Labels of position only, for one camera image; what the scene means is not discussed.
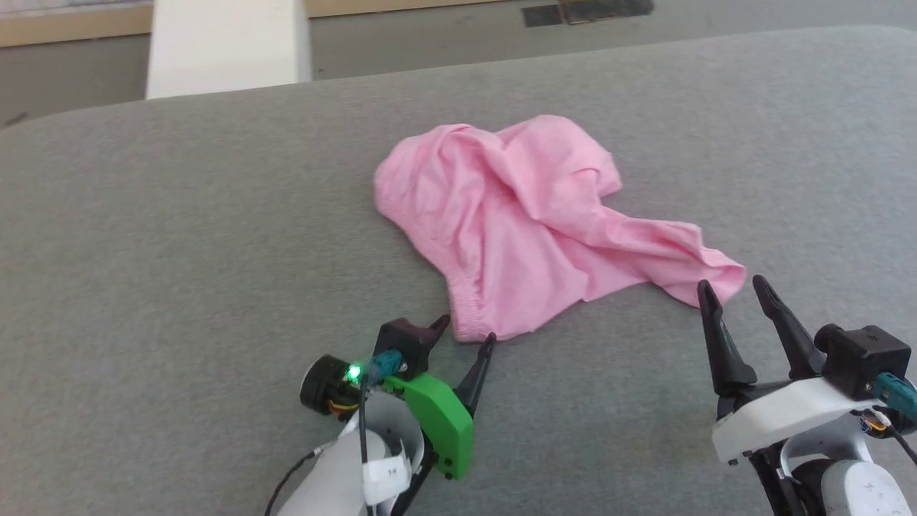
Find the small black tape patch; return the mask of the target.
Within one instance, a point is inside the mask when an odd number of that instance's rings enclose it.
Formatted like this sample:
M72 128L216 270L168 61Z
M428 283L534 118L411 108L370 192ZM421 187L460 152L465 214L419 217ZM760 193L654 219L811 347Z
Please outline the small black tape patch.
M521 9L523 22L526 27L550 27L563 25L564 14L559 4L541 4L541 6L528 6Z

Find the large black tape patch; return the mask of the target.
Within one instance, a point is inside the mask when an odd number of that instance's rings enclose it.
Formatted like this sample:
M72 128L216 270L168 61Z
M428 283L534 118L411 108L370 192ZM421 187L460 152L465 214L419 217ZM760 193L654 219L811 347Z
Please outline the large black tape patch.
M655 9L654 0L561 0L563 19L569 25L580 25L606 19L648 16Z

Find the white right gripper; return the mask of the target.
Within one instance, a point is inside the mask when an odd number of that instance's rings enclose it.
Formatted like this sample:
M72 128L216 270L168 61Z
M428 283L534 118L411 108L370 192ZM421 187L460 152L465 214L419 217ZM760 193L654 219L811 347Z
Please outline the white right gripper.
M763 275L753 275L752 285L761 310L773 323L782 343L789 379L800 381L751 401L717 421L713 445L719 461L736 461L746 453L784 444L784 450L777 453L781 467L815 455L835 461L871 462L858 412L884 407L885 403L878 399L854 401L818 378L825 355L816 349L815 340ZM757 374L738 353L711 282L698 282L697 294L714 393L735 396L756 384Z

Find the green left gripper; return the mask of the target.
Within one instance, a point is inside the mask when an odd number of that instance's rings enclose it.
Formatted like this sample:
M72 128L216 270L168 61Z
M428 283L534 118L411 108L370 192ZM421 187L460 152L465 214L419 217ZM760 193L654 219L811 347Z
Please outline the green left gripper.
M426 349L432 350L450 325L444 314L427 327ZM324 355L307 370L300 386L300 402L318 414L335 415L341 421L370 425L370 410L379 415L380 434L394 436L395 424L384 424L383 417L394 417L417 424L421 434L422 469L436 467L448 479L459 479L471 463L473 417L484 389L486 373L496 346L490 333L478 348L477 359L459 385L452 388L442 380L421 372L409 378L409 360L404 355L374 355L367 363L348 363Z

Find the grey fabric sofa cushion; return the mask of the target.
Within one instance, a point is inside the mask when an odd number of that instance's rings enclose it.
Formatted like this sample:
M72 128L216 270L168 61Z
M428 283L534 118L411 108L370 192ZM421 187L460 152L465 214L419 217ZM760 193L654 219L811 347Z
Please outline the grey fabric sofa cushion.
M448 311L375 208L403 138L562 115L815 334L917 376L917 32L818 27L220 92L0 131L0 516L262 516L305 370Z

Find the pink cloth garment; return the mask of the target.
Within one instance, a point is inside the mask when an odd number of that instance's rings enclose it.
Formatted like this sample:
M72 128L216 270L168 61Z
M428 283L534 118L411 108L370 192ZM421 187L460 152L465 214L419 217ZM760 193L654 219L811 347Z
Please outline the pink cloth garment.
M438 126L404 138L374 176L380 214L443 275L461 342L533 333L633 285L692 307L704 280L720 300L736 296L742 264L695 224L605 206L622 185L612 154L560 115L496 132Z

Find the white box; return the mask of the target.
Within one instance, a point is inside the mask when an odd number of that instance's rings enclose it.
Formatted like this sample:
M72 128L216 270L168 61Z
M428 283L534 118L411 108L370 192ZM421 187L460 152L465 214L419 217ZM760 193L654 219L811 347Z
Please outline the white box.
M312 79L304 0L155 0L146 98Z

